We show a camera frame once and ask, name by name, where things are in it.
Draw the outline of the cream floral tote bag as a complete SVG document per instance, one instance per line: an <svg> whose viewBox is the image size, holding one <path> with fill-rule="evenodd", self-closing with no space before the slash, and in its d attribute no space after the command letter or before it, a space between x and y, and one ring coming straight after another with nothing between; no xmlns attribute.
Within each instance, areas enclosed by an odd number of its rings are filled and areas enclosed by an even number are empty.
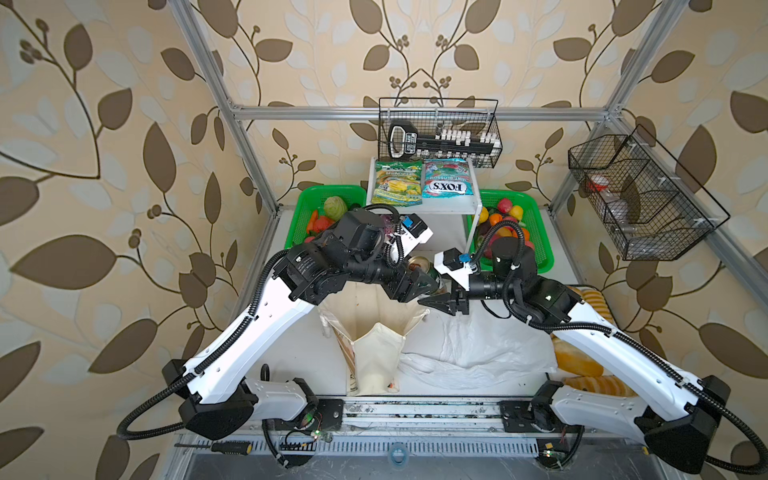
<svg viewBox="0 0 768 480"><path fill-rule="evenodd" d="M395 374L406 336L430 310L415 300L391 300L379 286L349 282L341 292L328 296L318 312L348 366L348 394L396 393Z"/></svg>

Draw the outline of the Fox's candy bag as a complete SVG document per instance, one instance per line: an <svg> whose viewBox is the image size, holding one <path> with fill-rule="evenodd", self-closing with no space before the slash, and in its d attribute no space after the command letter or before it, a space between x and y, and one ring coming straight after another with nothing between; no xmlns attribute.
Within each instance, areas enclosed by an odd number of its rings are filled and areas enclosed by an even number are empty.
<svg viewBox="0 0 768 480"><path fill-rule="evenodd" d="M430 159L423 164L424 198L453 198L474 194L469 164L463 159Z"/></svg>

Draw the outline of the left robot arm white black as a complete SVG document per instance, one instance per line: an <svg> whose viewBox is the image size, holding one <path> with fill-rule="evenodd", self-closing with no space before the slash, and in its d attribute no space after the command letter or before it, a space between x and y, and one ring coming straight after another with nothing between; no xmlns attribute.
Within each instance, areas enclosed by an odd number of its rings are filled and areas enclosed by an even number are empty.
<svg viewBox="0 0 768 480"><path fill-rule="evenodd" d="M247 308L201 353L170 361L166 388L120 422L118 437L143 440L186 429L220 440L254 413L301 420L316 403L306 382L250 380L250 369L293 323L349 282L378 285L399 303L435 291L436 281L406 260L432 235L418 215L373 204L346 212L318 238L277 252Z"/></svg>

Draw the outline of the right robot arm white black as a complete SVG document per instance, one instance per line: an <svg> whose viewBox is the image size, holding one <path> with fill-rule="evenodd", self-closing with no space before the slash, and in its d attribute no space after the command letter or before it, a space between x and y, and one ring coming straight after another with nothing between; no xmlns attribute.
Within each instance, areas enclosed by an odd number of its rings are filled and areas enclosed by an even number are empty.
<svg viewBox="0 0 768 480"><path fill-rule="evenodd" d="M553 334L607 368L639 398L580 393L557 381L540 389L546 417L596 428L644 444L671 467L698 474L706 464L742 475L767 471L767 447L727 406L729 387L715 376L699 378L674 366L601 316L569 286L539 275L532 249L515 237L497 241L500 267L483 272L468 253L452 248L435 255L433 266L451 279L451 289L422 299L449 315L468 314L473 301L499 300L511 319ZM752 444L758 459L738 465L710 455L726 420Z"/></svg>

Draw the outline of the green tin can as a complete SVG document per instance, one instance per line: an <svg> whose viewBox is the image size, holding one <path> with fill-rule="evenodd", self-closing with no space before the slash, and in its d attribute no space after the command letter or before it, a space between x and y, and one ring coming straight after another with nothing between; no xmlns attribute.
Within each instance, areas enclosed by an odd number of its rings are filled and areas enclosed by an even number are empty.
<svg viewBox="0 0 768 480"><path fill-rule="evenodd" d="M408 259L408 268L411 271L420 270L431 278L434 277L433 265L431 261L424 256L411 256Z"/></svg>

